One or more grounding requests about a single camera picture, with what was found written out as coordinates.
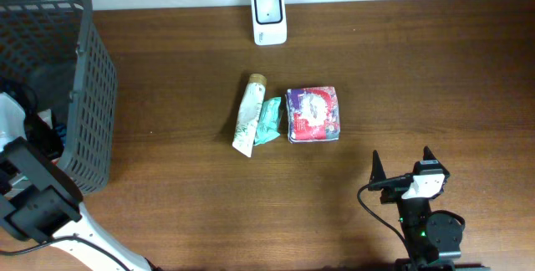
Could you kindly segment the dark grey plastic basket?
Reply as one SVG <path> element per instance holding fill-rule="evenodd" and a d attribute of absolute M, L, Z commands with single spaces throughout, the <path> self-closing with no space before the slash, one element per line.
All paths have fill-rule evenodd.
<path fill-rule="evenodd" d="M 92 0 L 1 0 L 1 85 L 64 125 L 59 168 L 84 195 L 110 179 L 116 68 Z"/>

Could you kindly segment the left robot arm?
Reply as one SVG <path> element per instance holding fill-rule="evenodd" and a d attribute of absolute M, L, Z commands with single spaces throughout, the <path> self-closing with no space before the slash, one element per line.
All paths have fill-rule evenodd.
<path fill-rule="evenodd" d="M 13 238 L 35 244 L 1 254 L 12 257 L 53 247 L 92 270 L 155 269 L 90 216 L 81 191 L 55 163 L 63 151 L 54 118 L 38 113 L 36 93 L 2 79 L 1 227 Z"/>

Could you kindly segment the white barcode scanner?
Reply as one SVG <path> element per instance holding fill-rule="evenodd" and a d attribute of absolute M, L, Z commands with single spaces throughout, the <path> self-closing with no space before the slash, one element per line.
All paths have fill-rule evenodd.
<path fill-rule="evenodd" d="M 254 43 L 271 46 L 285 43 L 288 24 L 285 0 L 251 0 Z"/>

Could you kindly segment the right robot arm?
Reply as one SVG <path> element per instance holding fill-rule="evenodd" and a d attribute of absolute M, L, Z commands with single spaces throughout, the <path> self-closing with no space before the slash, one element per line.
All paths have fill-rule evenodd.
<path fill-rule="evenodd" d="M 357 192 L 361 207 L 377 221 L 392 230 L 408 254 L 398 258 L 395 270 L 486 270 L 483 265 L 456 265 L 461 257 L 461 242 L 466 221 L 446 210 L 433 211 L 430 201 L 444 192 L 450 172 L 436 159 L 429 147 L 423 148 L 423 158 L 413 171 L 388 178 L 379 153 L 373 152 L 369 183 Z M 395 204 L 401 230 L 397 230 L 368 208 L 361 198 L 363 191 L 380 192 L 382 204 Z"/>

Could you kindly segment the red purple tissue pack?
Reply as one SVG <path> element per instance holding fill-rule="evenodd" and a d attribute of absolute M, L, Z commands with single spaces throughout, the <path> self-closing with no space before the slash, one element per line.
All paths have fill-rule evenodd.
<path fill-rule="evenodd" d="M 288 140 L 291 143 L 337 141 L 341 127 L 333 86 L 288 89 Z"/>

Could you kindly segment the white tube with cork cap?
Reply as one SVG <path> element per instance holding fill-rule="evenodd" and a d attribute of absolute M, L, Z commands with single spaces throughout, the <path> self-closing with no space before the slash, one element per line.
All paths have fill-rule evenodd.
<path fill-rule="evenodd" d="M 262 74 L 251 74 L 239 106 L 232 147 L 248 158 L 252 156 L 266 84 Z"/>

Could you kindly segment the teal wet wipes pouch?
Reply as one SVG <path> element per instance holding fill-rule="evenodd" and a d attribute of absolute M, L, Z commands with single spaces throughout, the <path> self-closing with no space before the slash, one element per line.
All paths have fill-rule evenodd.
<path fill-rule="evenodd" d="M 263 102 L 253 143 L 255 146 L 266 144 L 280 136 L 278 127 L 282 119 L 281 101 L 281 97 L 274 97 Z"/>

